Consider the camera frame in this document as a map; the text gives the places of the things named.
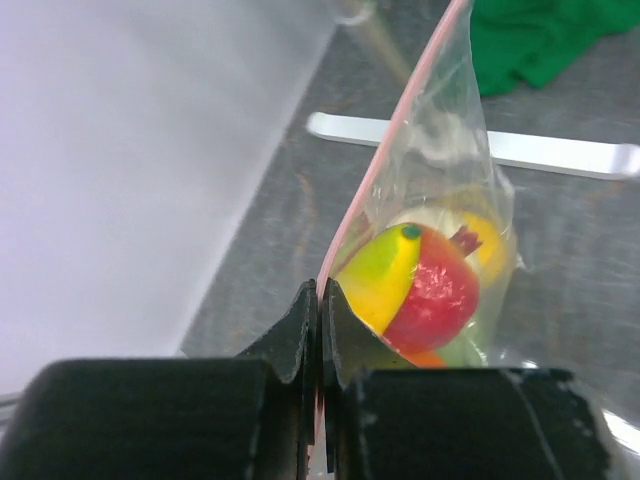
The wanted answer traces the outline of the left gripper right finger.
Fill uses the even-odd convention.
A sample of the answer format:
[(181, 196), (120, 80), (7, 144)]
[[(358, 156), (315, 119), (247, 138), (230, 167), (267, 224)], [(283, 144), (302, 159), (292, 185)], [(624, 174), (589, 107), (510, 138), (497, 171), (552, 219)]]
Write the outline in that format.
[(329, 281), (321, 307), (326, 465), (338, 479), (610, 479), (603, 416), (563, 369), (418, 369)]

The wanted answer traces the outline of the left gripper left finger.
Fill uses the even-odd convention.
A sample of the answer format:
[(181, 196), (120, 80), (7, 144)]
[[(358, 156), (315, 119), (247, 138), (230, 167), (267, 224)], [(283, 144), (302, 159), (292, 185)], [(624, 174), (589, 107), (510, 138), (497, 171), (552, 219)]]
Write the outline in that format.
[(27, 386), (5, 479), (302, 479), (315, 436), (313, 281), (226, 358), (74, 359)]

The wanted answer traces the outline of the orange fruit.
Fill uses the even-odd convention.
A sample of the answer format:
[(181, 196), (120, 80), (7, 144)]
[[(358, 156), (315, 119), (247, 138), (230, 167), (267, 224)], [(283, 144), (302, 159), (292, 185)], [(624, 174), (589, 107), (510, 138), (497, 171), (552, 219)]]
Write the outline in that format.
[(405, 359), (415, 367), (422, 369), (437, 369), (447, 367), (442, 358), (434, 351), (408, 353), (405, 355)]

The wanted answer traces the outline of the red apple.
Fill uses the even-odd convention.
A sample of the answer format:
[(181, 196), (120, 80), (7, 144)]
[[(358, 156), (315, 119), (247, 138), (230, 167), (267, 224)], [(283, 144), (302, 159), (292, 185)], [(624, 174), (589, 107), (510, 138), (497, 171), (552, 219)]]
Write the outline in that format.
[(466, 257), (482, 242), (465, 227), (450, 238), (424, 229), (409, 292), (383, 338), (403, 355), (445, 346), (479, 303), (479, 280)]

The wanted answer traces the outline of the single yellow banana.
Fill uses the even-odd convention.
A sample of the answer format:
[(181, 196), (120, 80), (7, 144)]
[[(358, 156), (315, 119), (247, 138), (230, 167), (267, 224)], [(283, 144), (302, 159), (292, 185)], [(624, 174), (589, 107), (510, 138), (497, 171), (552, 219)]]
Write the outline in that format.
[(423, 229), (413, 223), (392, 226), (367, 242), (337, 273), (353, 313), (381, 335), (413, 283)]

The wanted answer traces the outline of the clear dotted zip bag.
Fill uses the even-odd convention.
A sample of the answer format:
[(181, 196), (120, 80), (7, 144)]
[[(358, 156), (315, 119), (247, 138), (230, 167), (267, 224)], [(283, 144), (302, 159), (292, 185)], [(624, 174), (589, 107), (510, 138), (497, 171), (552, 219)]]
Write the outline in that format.
[[(426, 80), (403, 116), (407, 122), (393, 131), (387, 142), (374, 146), (373, 159), (326, 254), (318, 277), (318, 289), (323, 300), (326, 284), (329, 281), (337, 283), (335, 276), (351, 257), (392, 226), (413, 223), (423, 230), (436, 230), (450, 238), (459, 228), (468, 229), (461, 218), (462, 212), (482, 216), (500, 232), (507, 247), (507, 266), (494, 283), (483, 286), (467, 259), (469, 255), (466, 257), (479, 280), (477, 309), (454, 339), (443, 347), (427, 351), (436, 352), (446, 368), (485, 367), (489, 363), (498, 318), (516, 263), (514, 192), (487, 150), (458, 162), (448, 160), (436, 166), (409, 147), (410, 128), (425, 125), (429, 114), (439, 107), (455, 108), (468, 120), (483, 120), (485, 126), (483, 112), (475, 113), (465, 106), (462, 95), (454, 89), (462, 82), (458, 68), (452, 68), (449, 76), (452, 85), (444, 86), (434, 99), (428, 99), (425, 93), (432, 84)], [(415, 367), (383, 338), (384, 333), (375, 334), (356, 318), (390, 350)]]

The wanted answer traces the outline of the white clothes rack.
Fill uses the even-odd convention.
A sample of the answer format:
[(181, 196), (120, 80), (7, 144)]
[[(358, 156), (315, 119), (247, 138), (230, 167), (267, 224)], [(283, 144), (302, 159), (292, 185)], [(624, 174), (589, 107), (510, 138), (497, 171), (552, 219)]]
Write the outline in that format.
[[(329, 140), (376, 146), (387, 142), (393, 131), (407, 121), (404, 114), (417, 99), (426, 80), (428, 99), (444, 86), (452, 85), (452, 68), (458, 68), (462, 82), (454, 89), (463, 103), (481, 113), (480, 92), (472, 60), (471, 1), (449, 1), (426, 49), (415, 68), (401, 75), (404, 92), (389, 120), (313, 113), (307, 121), (310, 133)], [(639, 148), (633, 144), (612, 144), (544, 136), (489, 131), (483, 120), (471, 121), (452, 107), (439, 107), (423, 126), (409, 130), (409, 147), (436, 166), (451, 160), (490, 152), (502, 165), (575, 174), (592, 178), (626, 178), (639, 174)]]

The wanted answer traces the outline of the green t-shirt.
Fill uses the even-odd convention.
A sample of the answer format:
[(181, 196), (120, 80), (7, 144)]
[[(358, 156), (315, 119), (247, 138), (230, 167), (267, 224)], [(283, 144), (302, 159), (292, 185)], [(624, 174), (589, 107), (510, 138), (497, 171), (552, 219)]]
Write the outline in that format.
[(639, 25), (637, 1), (477, 1), (472, 60), (480, 95), (549, 84), (597, 40)]

